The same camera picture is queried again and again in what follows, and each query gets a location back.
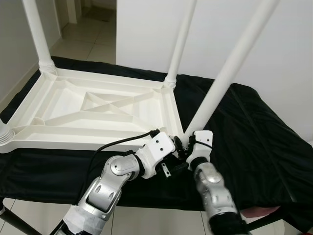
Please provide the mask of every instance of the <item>robotic arm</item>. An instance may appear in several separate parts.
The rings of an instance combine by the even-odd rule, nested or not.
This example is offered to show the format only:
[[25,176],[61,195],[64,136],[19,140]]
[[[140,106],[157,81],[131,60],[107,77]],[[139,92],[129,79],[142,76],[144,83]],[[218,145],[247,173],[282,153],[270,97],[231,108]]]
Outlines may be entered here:
[[[211,131],[194,132],[186,160],[194,172],[209,227],[214,235],[248,234],[246,224],[224,186],[223,177],[210,163],[212,138]],[[100,235],[121,197],[124,184],[138,176],[145,179],[153,177],[156,165],[175,151],[173,141],[160,132],[135,154],[109,158],[101,176],[92,182],[78,205],[71,206],[56,235]]]

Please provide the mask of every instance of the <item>black fabric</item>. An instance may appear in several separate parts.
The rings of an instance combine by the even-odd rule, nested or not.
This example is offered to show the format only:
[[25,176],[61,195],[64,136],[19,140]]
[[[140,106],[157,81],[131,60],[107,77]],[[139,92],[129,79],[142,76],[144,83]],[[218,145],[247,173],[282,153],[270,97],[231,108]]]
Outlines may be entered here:
[[[105,63],[53,57],[57,67],[79,71],[163,81],[166,74]],[[36,72],[0,114],[7,122],[38,79]],[[179,75],[174,94],[185,130],[196,113],[212,79]],[[232,84],[205,129],[214,133],[211,162],[224,176],[240,209],[283,206],[286,220],[304,231],[313,222],[313,149],[294,133],[250,87]],[[16,149],[0,156],[0,196],[22,200],[75,202],[92,157],[92,151]],[[97,177],[101,152],[89,175]],[[137,178],[123,187],[120,206],[203,210],[192,173],[185,166],[166,178],[164,174]]]

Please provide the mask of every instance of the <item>tiled floor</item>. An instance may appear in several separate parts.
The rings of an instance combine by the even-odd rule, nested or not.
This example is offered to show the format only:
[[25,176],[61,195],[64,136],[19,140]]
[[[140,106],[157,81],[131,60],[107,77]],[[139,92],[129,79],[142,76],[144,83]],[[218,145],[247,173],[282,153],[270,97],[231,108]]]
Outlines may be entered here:
[[[77,60],[115,64],[116,20],[105,23],[82,19],[63,29],[63,41],[53,55]],[[69,205],[34,203],[6,199],[5,205],[44,235],[49,234],[69,209]],[[23,235],[0,219],[0,235]],[[253,235],[283,235],[282,221],[252,231]],[[117,207],[101,235],[211,235],[206,215],[199,211]],[[296,230],[285,233],[297,234]]]
[[82,18],[78,24],[66,25],[62,36],[62,42],[52,51],[52,55],[115,64],[115,15],[108,23]]

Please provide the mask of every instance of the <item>black cable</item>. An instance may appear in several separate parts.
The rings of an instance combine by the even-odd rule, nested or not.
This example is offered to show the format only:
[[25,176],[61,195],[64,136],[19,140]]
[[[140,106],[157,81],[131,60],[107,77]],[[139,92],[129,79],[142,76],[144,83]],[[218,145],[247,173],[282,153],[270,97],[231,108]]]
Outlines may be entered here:
[[82,187],[81,187],[81,189],[80,189],[80,191],[79,191],[78,198],[76,199],[76,203],[75,203],[75,204],[78,204],[79,200],[81,199],[81,197],[83,196],[83,194],[85,193],[85,191],[86,191],[86,189],[87,189],[86,184],[87,184],[87,182],[88,182],[89,173],[91,172],[91,170],[94,169],[94,168],[91,169],[91,166],[92,166],[92,163],[93,163],[94,158],[96,157],[96,155],[97,155],[99,152],[101,152],[101,151],[102,151],[103,149],[105,149],[105,148],[111,147],[111,146],[116,145],[116,144],[119,144],[119,143],[124,143],[124,142],[128,142],[128,141],[133,141],[133,140],[141,139],[141,138],[146,137],[146,136],[148,136],[148,135],[155,135],[156,132],[159,132],[159,130],[149,131],[149,132],[147,132],[147,133],[145,133],[145,134],[142,134],[142,135],[140,135],[140,136],[134,136],[134,137],[126,138],[126,139],[123,139],[123,140],[115,141],[115,142],[112,142],[112,143],[108,143],[108,144],[105,144],[104,146],[98,148],[98,149],[94,152],[94,154],[93,154],[93,156],[92,156],[92,158],[91,158],[91,160],[90,160],[90,163],[89,163],[89,166],[88,166],[88,169],[87,169],[87,173],[86,173],[85,180],[84,180],[84,182],[83,182],[83,184],[82,184]]
[[207,147],[213,149],[212,146],[210,146],[210,145],[208,145],[208,144],[206,144],[206,143],[202,143],[202,142],[200,142],[200,141],[195,141],[195,143],[202,144],[202,145],[204,145],[204,146],[207,146]]

